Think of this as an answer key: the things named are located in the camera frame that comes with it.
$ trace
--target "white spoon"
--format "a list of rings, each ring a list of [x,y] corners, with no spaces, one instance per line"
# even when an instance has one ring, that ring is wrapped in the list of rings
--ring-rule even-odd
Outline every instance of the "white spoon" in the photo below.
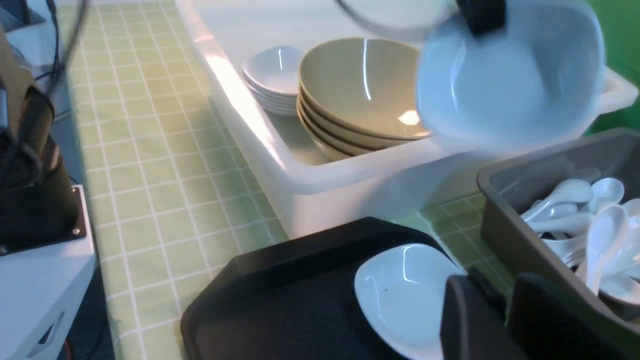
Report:
[[[629,217],[629,230],[624,244],[605,267],[605,276],[617,274],[640,265],[640,224],[638,224],[640,199],[627,201],[622,207]]]
[[[588,210],[592,213],[597,212],[598,203],[604,202],[600,205],[602,208],[606,207],[609,203],[617,204],[625,196],[625,186],[622,181],[613,177],[605,177],[596,181],[591,185],[593,190],[593,198],[586,204],[584,210]]]
[[[640,306],[640,284],[630,277],[624,275],[605,277],[600,283],[600,291],[616,302]]]
[[[541,202],[542,200],[536,200],[532,206],[538,205]],[[575,214],[577,212],[578,212],[578,205],[572,202],[561,202],[559,204],[549,206],[548,208],[540,211],[538,214],[535,214],[533,217],[531,217],[529,220],[526,220],[525,222],[561,218],[561,217]]]
[[[604,266],[624,244],[629,227],[627,212],[620,205],[611,205],[599,212],[587,232],[585,283],[596,295]]]
[[[559,183],[554,191],[539,204],[525,211],[521,217],[525,221],[529,221],[532,217],[548,208],[551,205],[560,202],[573,202],[580,204],[589,202],[593,198],[593,189],[591,185],[584,180],[567,179]]]
[[[587,232],[589,225],[593,221],[592,213],[576,213],[563,218],[551,220],[532,221],[529,227],[536,233],[551,233],[559,231],[571,236],[582,235]]]
[[[532,207],[541,203],[542,200],[536,200],[531,205]],[[537,215],[533,216],[529,221],[539,221],[539,220],[549,220],[553,218],[561,218],[567,215],[575,214],[578,212],[578,205],[572,202],[561,202],[559,204],[549,206],[548,208],[540,211]],[[567,239],[564,233],[559,233],[554,231],[551,235],[556,240],[565,240]]]

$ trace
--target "small white dish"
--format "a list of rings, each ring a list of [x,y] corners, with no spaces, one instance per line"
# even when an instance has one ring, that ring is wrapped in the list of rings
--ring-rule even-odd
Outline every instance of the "small white dish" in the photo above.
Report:
[[[265,111],[267,111],[268,113],[272,113],[274,115],[279,115],[282,117],[296,117],[298,115],[298,113],[296,112],[296,109],[290,110],[290,109],[277,108],[269,104],[261,104],[260,101],[258,101],[258,104],[260,104],[260,106],[262,106],[262,108]]]
[[[362,264],[354,287],[365,318],[391,348],[412,360],[442,360],[447,279],[464,274],[433,247],[407,244]]]
[[[278,95],[296,97],[298,68],[303,52],[281,45],[266,49],[243,63],[243,72],[256,88]]]
[[[246,87],[249,88],[253,96],[260,97],[261,100],[272,103],[274,105],[278,105],[284,108],[295,108],[296,107],[296,98],[295,97],[276,97],[274,95],[270,95],[260,90],[256,89],[253,85],[246,83]]]

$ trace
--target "green grid mat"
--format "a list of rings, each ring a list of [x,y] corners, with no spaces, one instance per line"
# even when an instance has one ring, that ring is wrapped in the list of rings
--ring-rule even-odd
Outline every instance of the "green grid mat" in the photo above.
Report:
[[[58,10],[63,34],[75,10]],[[174,4],[90,9],[68,73],[116,357],[186,358],[188,304],[229,259],[286,234],[209,103]],[[507,293],[513,278],[479,236],[483,205],[475,195],[397,223]]]

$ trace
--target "utensil tray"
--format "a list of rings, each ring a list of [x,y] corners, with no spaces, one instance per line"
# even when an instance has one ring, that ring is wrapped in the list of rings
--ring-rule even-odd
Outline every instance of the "utensil tray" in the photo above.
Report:
[[[640,197],[639,164],[640,132],[621,128],[486,167],[477,177],[486,196],[481,236],[514,274],[542,275],[595,309],[635,324],[640,333],[640,307],[596,297],[518,215],[573,177],[591,183],[615,177],[625,185],[623,202]]]

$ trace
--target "beige bowl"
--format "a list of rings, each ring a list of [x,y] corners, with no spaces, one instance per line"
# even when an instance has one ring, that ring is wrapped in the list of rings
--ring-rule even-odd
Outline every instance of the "beige bowl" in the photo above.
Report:
[[[397,140],[397,139],[388,139],[388,138],[380,138],[377,136],[370,136],[367,134],[359,133],[357,131],[352,131],[347,129],[346,127],[342,127],[333,123],[331,120],[323,117],[318,113],[318,111],[309,104],[309,101],[306,99],[308,95],[305,94],[304,90],[300,88],[300,92],[298,95],[298,99],[302,102],[302,106],[305,109],[305,113],[310,117],[319,127],[324,129],[327,133],[334,135],[338,138],[343,138],[356,146],[363,147],[365,149],[371,150],[381,150],[386,149],[387,147],[393,147],[397,145],[402,145],[406,142],[412,140]]]
[[[300,87],[324,118],[349,130],[395,140],[427,136],[415,111],[419,52],[384,39],[343,38],[311,49]]]
[[[318,150],[320,150],[320,152],[322,152],[329,160],[340,161],[340,160],[344,160],[344,159],[348,159],[348,158],[353,157],[353,155],[345,154],[345,153],[339,151],[338,149],[332,147],[331,145],[327,144],[326,142],[322,141],[322,139],[320,139],[313,132],[313,130],[311,130],[311,128],[309,128],[309,126],[305,122],[304,115],[301,112],[301,108],[298,107],[297,110],[298,110],[298,117],[300,118],[300,124],[302,124],[302,127],[305,128],[305,130],[307,131],[307,134],[309,134],[309,137],[311,137],[311,140],[317,146]]]
[[[311,129],[314,135],[316,135],[320,140],[328,145],[331,145],[334,149],[339,150],[340,152],[344,152],[345,154],[351,154],[353,156],[368,154],[369,152],[375,151],[374,149],[363,149],[361,147],[356,146],[353,143],[349,143],[345,139],[337,138],[322,130],[313,120],[309,117],[309,114],[305,111],[305,107],[302,105],[302,102],[298,100],[297,103],[298,115],[300,116],[300,120],[302,120],[307,127]]]

